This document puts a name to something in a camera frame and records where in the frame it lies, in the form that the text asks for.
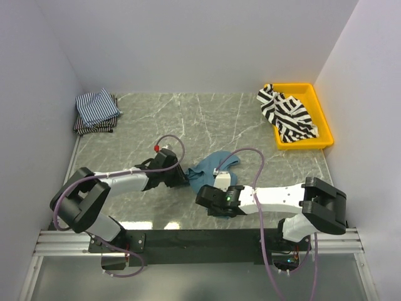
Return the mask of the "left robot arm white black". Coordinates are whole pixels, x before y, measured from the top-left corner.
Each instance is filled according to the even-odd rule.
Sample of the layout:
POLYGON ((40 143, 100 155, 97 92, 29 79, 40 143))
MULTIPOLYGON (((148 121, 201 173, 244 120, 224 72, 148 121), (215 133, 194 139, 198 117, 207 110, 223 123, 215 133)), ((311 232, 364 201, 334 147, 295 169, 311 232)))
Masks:
POLYGON ((101 213, 106 200, 132 191, 148 191, 159 184, 168 188, 189 183, 176 154, 166 148, 126 170, 105 173, 78 169, 50 202, 53 220, 60 218, 75 233, 87 232, 103 240, 112 252, 129 247, 127 231, 115 219, 101 213))

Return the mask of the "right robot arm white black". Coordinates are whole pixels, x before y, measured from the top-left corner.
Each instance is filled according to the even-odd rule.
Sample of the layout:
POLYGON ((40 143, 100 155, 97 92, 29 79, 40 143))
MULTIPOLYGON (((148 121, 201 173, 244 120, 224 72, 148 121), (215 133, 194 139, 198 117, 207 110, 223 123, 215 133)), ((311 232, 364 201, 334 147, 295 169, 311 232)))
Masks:
POLYGON ((317 177, 307 177, 304 183, 285 187, 204 185, 195 203, 215 217, 233 218, 260 212, 293 214, 278 223, 275 243, 282 250, 291 249, 315 232, 329 235, 346 232, 346 194, 317 177))

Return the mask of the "teal blue tank top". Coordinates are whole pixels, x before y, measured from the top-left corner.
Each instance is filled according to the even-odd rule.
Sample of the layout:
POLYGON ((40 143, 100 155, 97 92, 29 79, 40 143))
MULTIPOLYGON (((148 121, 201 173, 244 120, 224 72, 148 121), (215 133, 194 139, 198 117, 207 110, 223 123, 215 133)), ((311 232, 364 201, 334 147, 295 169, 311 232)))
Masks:
POLYGON ((188 168, 185 172, 192 190, 197 194, 202 186, 214 184, 214 169, 228 171, 231 175, 231 186, 238 185, 237 176, 230 171, 230 168, 240 163, 238 156, 228 151, 219 150, 208 155, 194 167, 188 168))

